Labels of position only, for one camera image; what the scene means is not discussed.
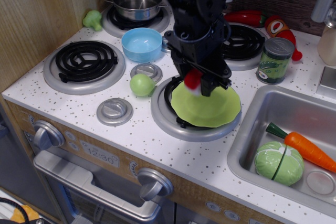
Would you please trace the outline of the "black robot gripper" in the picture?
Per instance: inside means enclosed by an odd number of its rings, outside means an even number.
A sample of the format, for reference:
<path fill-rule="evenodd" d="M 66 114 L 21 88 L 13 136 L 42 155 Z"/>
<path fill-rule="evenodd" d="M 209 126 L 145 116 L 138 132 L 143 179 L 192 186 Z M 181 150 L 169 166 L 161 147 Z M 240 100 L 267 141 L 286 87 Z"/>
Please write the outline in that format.
<path fill-rule="evenodd" d="M 212 91 L 221 86 L 232 85 L 232 72 L 224 60 L 222 44 L 231 36 L 231 27 L 223 16 L 209 26 L 200 37 L 192 39 L 186 29 L 165 32 L 171 46 L 171 57 L 179 75 L 184 79 L 193 69 L 203 73 L 201 77 L 201 94 L 209 97 Z"/>

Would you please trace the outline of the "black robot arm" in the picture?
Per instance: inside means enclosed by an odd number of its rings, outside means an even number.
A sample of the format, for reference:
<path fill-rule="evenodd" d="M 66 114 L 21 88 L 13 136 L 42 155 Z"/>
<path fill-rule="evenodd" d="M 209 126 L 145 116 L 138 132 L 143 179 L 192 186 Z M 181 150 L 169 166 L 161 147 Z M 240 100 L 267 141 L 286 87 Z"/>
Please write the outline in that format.
<path fill-rule="evenodd" d="M 221 50 L 231 35 L 222 13 L 226 0 L 167 1 L 173 11 L 174 26 L 164 37 L 187 88 L 208 97 L 218 86 L 230 87 L 232 72 Z"/>

